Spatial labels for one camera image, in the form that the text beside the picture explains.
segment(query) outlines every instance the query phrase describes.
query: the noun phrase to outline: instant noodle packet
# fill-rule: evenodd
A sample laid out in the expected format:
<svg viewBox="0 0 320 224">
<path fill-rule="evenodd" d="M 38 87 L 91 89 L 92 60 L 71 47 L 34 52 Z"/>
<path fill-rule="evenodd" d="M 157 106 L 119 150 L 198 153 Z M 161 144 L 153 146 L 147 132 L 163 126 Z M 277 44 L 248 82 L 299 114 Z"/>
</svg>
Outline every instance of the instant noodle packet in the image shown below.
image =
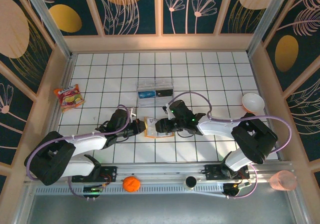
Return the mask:
<svg viewBox="0 0 320 224">
<path fill-rule="evenodd" d="M 78 84 L 66 89 L 56 89 L 53 92 L 59 98 L 62 112 L 73 109 L 85 102 L 79 91 Z"/>
</svg>

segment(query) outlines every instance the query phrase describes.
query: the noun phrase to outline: black grid line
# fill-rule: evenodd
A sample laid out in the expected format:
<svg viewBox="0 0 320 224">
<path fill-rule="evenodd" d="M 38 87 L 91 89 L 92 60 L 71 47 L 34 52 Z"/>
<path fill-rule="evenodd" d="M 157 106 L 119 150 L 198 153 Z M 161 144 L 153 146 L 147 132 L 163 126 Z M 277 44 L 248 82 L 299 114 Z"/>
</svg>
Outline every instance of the black grid line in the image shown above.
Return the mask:
<svg viewBox="0 0 320 224">
<path fill-rule="evenodd" d="M 187 80 L 188 80 L 188 86 L 183 86 L 182 85 L 182 87 L 181 88 L 179 88 L 179 90 L 177 90 L 177 91 L 179 91 L 179 92 L 184 92 L 184 91 L 190 91 L 191 90 L 191 87 L 190 87 L 190 82 L 191 82 L 191 77 L 201 77 L 201 78 L 204 78 L 204 83 L 205 83 L 205 89 L 204 88 L 200 88 L 201 90 L 193 90 L 193 88 L 192 88 L 192 91 L 195 91 L 195 92 L 199 92 L 199 91 L 206 91 L 206 93 L 207 93 L 207 95 L 208 95 L 208 98 L 209 98 L 209 87 L 208 87 L 208 82 L 207 82 L 207 78 L 208 77 L 220 77 L 221 78 L 221 80 L 222 80 L 222 85 L 223 85 L 223 89 L 221 89 L 221 90 L 211 90 L 210 92 L 212 92 L 212 93 L 210 93 L 212 96 L 214 96 L 214 92 L 215 91 L 224 91 L 224 96 L 225 96 L 225 98 L 226 98 L 226 105 L 214 105 L 215 107 L 221 107 L 221 106 L 226 106 L 227 108 L 228 108 L 228 114 L 229 114 L 229 117 L 231 116 L 231 110 L 230 110 L 230 108 L 229 107 L 231 107 L 231 106 L 241 106 L 241 104 L 239 103 L 239 104 L 237 104 L 237 105 L 231 105 L 230 103 L 229 103 L 229 101 L 228 101 L 228 99 L 227 99 L 227 92 L 226 92 L 226 88 L 225 88 L 225 82 L 223 81 L 223 75 L 222 75 L 222 73 L 221 73 L 221 66 L 220 66 L 220 64 L 221 63 L 204 63 L 204 58 L 203 58 L 203 54 L 202 54 L 202 52 L 198 52 L 198 53 L 200 53 L 201 54 L 201 59 L 202 59 L 202 68 L 203 68 L 203 74 L 201 74 L 201 75 L 196 75 L 196 76 L 190 76 L 190 73 L 189 73 L 189 71 L 190 71 L 190 66 L 189 66 L 189 64 L 193 64 L 193 61 L 192 61 L 192 63 L 188 63 L 188 58 L 187 58 L 187 52 L 183 52 L 184 53 L 184 55 L 185 55 L 185 61 L 183 62 L 183 63 L 177 63 L 177 64 L 175 64 L 175 65 L 186 65 L 186 69 L 187 69 L 187 75 L 186 76 L 174 76 L 173 75 L 173 71 L 172 71 L 172 53 L 171 52 L 168 52 L 169 53 L 169 56 L 170 56 L 170 63 L 161 63 L 161 64 L 157 64 L 156 63 L 156 53 L 154 53 L 154 64 L 151 64 L 150 66 L 152 66 L 153 65 L 153 68 L 154 68 L 154 76 L 152 76 L 152 77 L 149 77 L 149 78 L 153 78 L 153 79 L 155 79 L 155 78 L 157 78 L 157 71 L 156 71 L 156 66 L 158 65 L 158 66 L 162 66 L 162 65 L 168 65 L 168 64 L 170 64 L 170 76 L 167 76 L 167 77 L 159 77 L 159 78 L 187 78 Z M 211 53 L 214 53 L 215 55 L 216 55 L 216 58 L 218 59 L 218 55 L 217 55 L 217 52 L 211 52 Z M 109 55 L 107 56 L 108 58 L 107 58 L 107 63 L 106 64 L 104 64 L 104 65 L 100 65 L 100 66 L 105 66 L 106 67 L 106 71 L 105 71 L 105 74 L 104 74 L 104 78 L 90 78 L 90 71 L 92 70 L 91 69 L 91 66 L 92 66 L 92 64 L 93 64 L 93 57 L 94 57 L 94 55 L 92 55 L 92 60 L 91 60 L 91 65 L 81 65 L 81 66 L 78 66 L 78 67 L 84 67 L 84 66 L 87 66 L 86 68 L 89 70 L 89 74 L 88 74 L 88 77 L 87 78 L 73 78 L 74 77 L 74 72 L 75 72 L 75 68 L 76 68 L 76 66 L 77 65 L 75 65 L 75 67 L 74 67 L 74 69 L 73 69 L 73 73 L 72 73 L 72 81 L 76 81 L 76 80 L 81 80 L 81 79 L 83 79 L 83 80 L 86 80 L 86 87 L 85 87 L 85 92 L 82 92 L 82 94 L 84 95 L 84 96 L 86 96 L 86 94 L 87 93 L 102 93 L 102 97 L 101 97 L 101 100 L 100 100 L 100 106 L 99 107 L 81 107 L 81 112 L 80 112 L 80 118 L 79 118 L 79 123 L 78 123 L 78 126 L 77 126 L 77 132 L 79 131 L 79 129 L 80 129 L 80 127 L 81 126 L 89 126 L 89 125 L 91 125 L 91 126 L 96 126 L 96 125 L 92 125 L 92 124 L 80 124 L 80 121 L 81 121 L 81 117 L 82 117 L 82 111 L 83 111 L 83 109 L 98 109 L 99 108 L 99 113 L 98 113 L 98 124 L 99 124 L 99 122 L 100 122 L 100 115 L 101 115 L 101 112 L 102 112 L 102 109 L 108 109 L 108 108 L 110 108 L 110 109 L 115 109 L 116 108 L 116 106 L 114 106 L 114 107 L 111 107 L 111 106 L 108 106 L 108 107 L 102 107 L 102 101 L 103 101 L 103 93 L 118 93 L 119 94 L 119 99 L 118 99 L 118 103 L 120 103 L 120 101 L 121 101 L 121 94 L 122 95 L 124 95 L 125 93 L 135 93 L 135 91 L 122 91 L 122 85 L 124 84 L 124 81 L 123 81 L 123 79 L 132 79 L 132 78 L 136 78 L 137 80 L 139 80 L 139 79 L 141 79 L 142 77 L 140 77 L 139 76 L 139 71 L 140 71 L 140 64 L 147 64 L 147 63 L 141 63 L 141 54 L 139 53 L 139 55 L 138 55 L 138 64 L 136 64 L 136 63 L 134 63 L 134 64 L 124 64 L 124 57 L 125 57 L 125 53 L 123 53 L 123 55 L 122 55 L 122 65 L 120 65 L 120 64 L 117 64 L 117 65 L 111 65 L 111 64 L 109 64 L 108 62 L 109 62 Z M 223 64 L 233 64 L 234 66 L 235 66 L 235 69 L 236 69 L 236 74 L 237 75 L 228 75 L 228 76 L 225 76 L 224 75 L 224 77 L 237 77 L 237 79 L 238 79 L 238 82 L 239 82 L 239 84 L 240 84 L 240 88 L 239 89 L 236 89 L 236 90 L 228 90 L 228 91 L 239 91 L 239 90 L 241 90 L 241 92 L 242 92 L 242 95 L 243 95 L 243 93 L 244 93 L 244 91 L 254 91 L 254 90 L 245 90 L 245 89 L 243 89 L 243 87 L 241 86 L 241 83 L 240 83 L 240 78 L 239 77 L 254 77 L 255 78 L 255 75 L 254 75 L 254 72 L 253 72 L 253 70 L 252 70 L 252 66 L 251 66 L 251 70 L 252 70 L 252 73 L 250 73 L 250 74 L 247 74 L 246 72 L 241 72 L 241 75 L 239 75 L 239 72 L 238 72 L 238 69 L 237 69 L 237 66 L 238 65 L 236 65 L 235 64 L 235 61 L 233 61 L 234 63 L 223 63 Z M 218 64 L 219 65 L 219 76 L 217 76 L 216 74 L 209 74 L 209 75 L 207 75 L 207 73 L 206 73 L 206 68 L 208 67 L 208 65 L 216 65 L 216 64 Z M 124 77 L 123 76 L 123 70 L 124 70 L 124 65 L 138 65 L 138 67 L 137 67 L 137 76 L 134 76 L 134 77 Z M 122 66 L 122 67 L 116 67 L 116 68 L 118 68 L 118 77 L 113 77 L 113 76 L 111 76 L 111 77 L 107 77 L 107 72 L 108 72 L 108 67 L 109 66 Z M 102 87 L 102 91 L 94 91 L 93 89 L 91 89 L 92 91 L 94 91 L 94 92 L 92 92 L 92 91 L 87 91 L 87 88 L 88 88 L 88 83 L 89 83 L 89 80 L 90 79 L 103 79 L 103 87 Z M 106 88 L 105 88 L 105 84 L 106 84 L 106 79 L 120 79 L 120 89 L 117 91 L 117 89 L 118 88 L 116 88 L 116 90 L 115 91 L 111 91 L 112 89 L 107 89 L 108 91 L 106 91 Z M 190 96 L 190 106 L 188 106 L 192 111 L 194 110 L 194 107 L 204 107 L 204 105 L 194 105 L 195 103 L 193 103 L 192 102 L 192 97 L 191 97 L 191 94 L 189 94 L 189 96 Z M 145 107 L 138 107 L 138 98 L 137 98 L 137 100 L 136 100 L 136 109 L 137 109 L 137 111 L 138 111 L 138 109 L 139 108 L 145 108 Z M 156 105 L 154 105 L 154 107 L 153 107 L 153 109 L 154 109 L 154 116 L 156 117 L 156 112 L 157 112 L 157 108 L 156 108 Z M 61 125 L 61 121 L 60 121 L 60 126 L 61 127 L 63 127 L 63 126 L 76 126 L 76 124 L 75 125 L 68 125 L 68 124 L 63 124 L 63 125 Z M 174 142 L 174 150 L 173 151 L 175 151 L 175 161 L 177 161 L 177 143 L 181 143 L 181 142 L 185 142 L 185 143 L 187 143 L 187 142 L 193 142 L 193 140 L 190 140 L 190 141 L 185 141 L 185 140 L 177 140 L 177 138 L 176 138 L 176 135 L 174 136 L 175 137 L 175 139 L 174 140 L 172 140 L 172 142 Z M 218 149 L 217 149 L 217 139 L 214 137 L 214 140 L 213 140 L 213 138 L 212 138 L 212 141 L 214 141 L 215 142 L 215 148 L 216 148 L 216 155 L 217 155 L 217 158 L 219 157 L 219 155 L 218 155 Z M 196 154 L 196 159 L 197 159 L 197 161 L 198 161 L 198 150 L 197 150 L 197 142 L 199 142 L 199 143 L 201 143 L 201 142 L 208 142 L 208 140 L 199 140 L 199 141 L 197 141 L 196 139 L 195 139 L 195 137 L 194 137 L 194 144 L 195 144 L 195 150 L 196 150 L 196 152 L 195 152 L 195 154 Z M 125 142 L 125 143 L 134 143 L 135 145 L 135 147 L 134 147 L 134 152 L 133 152 L 133 161 L 135 162 L 136 161 L 136 144 L 138 143 L 137 142 L 137 139 L 136 139 L 136 137 L 135 137 L 135 139 L 134 139 L 134 141 L 133 140 L 130 140 L 130 141 L 128 141 L 128 142 Z M 161 141 L 161 140 L 159 140 L 159 139 L 157 139 L 157 140 L 154 140 L 153 142 L 149 142 L 149 143 L 154 143 L 154 150 L 155 150 L 155 152 L 154 152 L 154 161 L 156 162 L 156 157 L 157 157 L 157 144 L 161 144 L 161 143 L 167 143 L 167 141 Z M 114 157 L 115 157 L 115 149 L 116 147 L 114 147 L 114 150 L 113 150 L 113 163 L 114 163 Z"/>
</svg>

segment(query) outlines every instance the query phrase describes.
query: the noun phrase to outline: purple cable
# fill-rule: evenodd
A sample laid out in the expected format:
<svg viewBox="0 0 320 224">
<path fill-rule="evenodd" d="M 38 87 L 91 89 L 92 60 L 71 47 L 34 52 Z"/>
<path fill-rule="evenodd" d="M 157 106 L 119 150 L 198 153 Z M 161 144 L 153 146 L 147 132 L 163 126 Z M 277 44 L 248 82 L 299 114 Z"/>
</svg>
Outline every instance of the purple cable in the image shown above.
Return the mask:
<svg viewBox="0 0 320 224">
<path fill-rule="evenodd" d="M 200 97 L 204 98 L 204 99 L 207 101 L 207 103 L 209 104 L 210 110 L 208 111 L 208 113 L 207 113 L 206 115 L 207 115 L 208 119 L 209 119 L 209 120 L 212 120 L 212 121 L 223 122 L 223 123 L 232 123 L 232 122 L 241 122 L 241 121 L 246 121 L 246 120 L 256 120 L 256 119 L 260 119 L 260 118 L 267 118 L 267 119 L 278 120 L 278 121 L 282 122 L 283 124 L 285 124 L 285 125 L 287 126 L 287 128 L 288 128 L 288 131 L 289 131 L 288 138 L 287 138 L 286 142 L 284 143 L 284 145 L 282 145 L 281 147 L 278 147 L 278 148 L 274 149 L 273 151 L 270 152 L 270 154 L 282 150 L 283 148 L 286 147 L 286 145 L 289 144 L 289 142 L 290 142 L 290 140 L 291 140 L 291 137 L 292 137 L 292 129 L 291 129 L 290 125 L 289 125 L 285 120 L 283 120 L 283 119 L 280 118 L 280 117 L 276 117 L 276 116 L 272 116 L 272 115 L 257 115 L 257 116 L 253 116 L 253 117 L 247 117 L 247 118 L 236 119 L 236 120 L 233 120 L 233 119 L 217 119 L 217 118 L 213 118 L 213 117 L 211 116 L 212 105 L 211 105 L 210 101 L 209 101 L 205 96 L 203 96 L 202 94 L 199 94 L 199 93 L 197 93 L 197 92 L 186 91 L 186 92 L 183 92 L 183 93 L 181 93 L 181 94 L 178 94 L 178 95 L 175 96 L 168 104 L 171 104 L 176 98 L 180 97 L 181 95 L 188 94 L 188 93 L 195 94 L 195 95 L 199 95 Z"/>
<path fill-rule="evenodd" d="M 250 166 L 251 166 L 251 168 L 254 170 L 254 172 L 256 174 L 255 175 L 256 176 L 255 184 L 254 184 L 253 189 L 248 194 L 241 195 L 241 196 L 234 196 L 233 199 L 240 199 L 240 198 L 244 198 L 244 197 L 247 197 L 247 196 L 251 195 L 255 191 L 256 187 L 258 186 L 258 174 L 257 174 L 257 171 L 256 171 L 256 169 L 254 168 L 254 166 L 252 164 L 250 164 Z"/>
<path fill-rule="evenodd" d="M 46 147 L 46 146 L 48 146 L 48 145 L 50 145 L 50 144 L 52 144 L 52 143 L 54 143 L 54 142 L 56 142 L 56 141 L 61 141 L 61 140 L 74 140 L 74 139 L 82 139 L 82 138 L 87 138 L 87 137 L 91 137 L 91 136 L 102 136 L 102 137 L 104 137 L 105 135 L 113 135 L 113 134 L 116 134 L 116 133 L 118 133 L 118 132 L 120 132 L 120 131 L 122 131 L 122 130 L 124 130 L 125 128 L 126 128 L 126 126 L 129 124 L 129 120 L 130 120 L 130 113 L 129 113 L 129 110 L 127 109 L 127 107 L 126 106 L 124 106 L 124 105 L 118 105 L 118 108 L 119 107 L 123 107 L 123 108 L 125 108 L 125 110 L 126 110 L 126 112 L 127 112 L 127 121 L 126 121 L 126 123 L 125 123 L 125 125 L 122 127 L 122 128 L 120 128 L 119 130 L 117 130 L 117 131 L 114 131 L 114 132 L 108 132 L 108 133 L 95 133 L 95 134 L 92 134 L 92 133 L 90 133 L 90 134 L 84 134 L 84 135 L 77 135 L 77 136 L 70 136 L 70 137 L 61 137 L 61 138 L 57 138 L 57 139 L 54 139 L 54 140 L 50 140 L 50 141 L 47 141 L 46 143 L 44 143 L 44 144 L 42 144 L 42 145 L 40 145 L 38 148 L 36 148 L 35 150 L 34 150 L 34 152 L 30 155 L 30 157 L 29 157 L 29 159 L 28 159 L 28 161 L 27 161 L 27 164 L 26 164 L 26 174 L 27 174 L 27 176 L 31 179 L 31 180 L 38 180 L 38 178 L 34 178 L 32 175 L 31 175 L 31 173 L 30 173 L 30 164 L 31 164 L 31 161 L 32 161 L 32 159 L 35 157 L 35 155 L 42 149 L 42 148 L 44 148 L 44 147 Z"/>
</svg>

